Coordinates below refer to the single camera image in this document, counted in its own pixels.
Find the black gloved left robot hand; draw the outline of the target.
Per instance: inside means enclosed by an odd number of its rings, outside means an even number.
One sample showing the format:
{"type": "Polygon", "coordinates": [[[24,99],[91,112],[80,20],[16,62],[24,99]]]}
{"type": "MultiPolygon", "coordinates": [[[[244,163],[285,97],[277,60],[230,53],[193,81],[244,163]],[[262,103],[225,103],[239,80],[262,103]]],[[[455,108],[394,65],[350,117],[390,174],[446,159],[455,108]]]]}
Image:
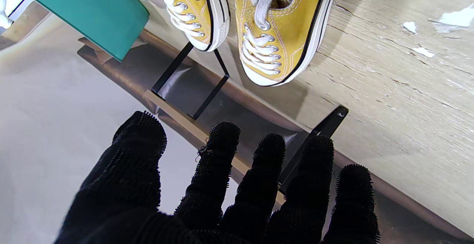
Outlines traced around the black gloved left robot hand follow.
{"type": "Polygon", "coordinates": [[[56,244],[378,244],[374,189],[368,169],[343,167],[335,206],[322,235],[330,200],[333,141],[309,139],[286,201],[273,212],[286,143],[269,133],[259,142],[235,203],[222,212],[240,129],[223,121],[198,151],[200,161],[173,215],[159,211],[158,162],[167,139],[158,119],[137,111],[85,178],[56,244]]]}

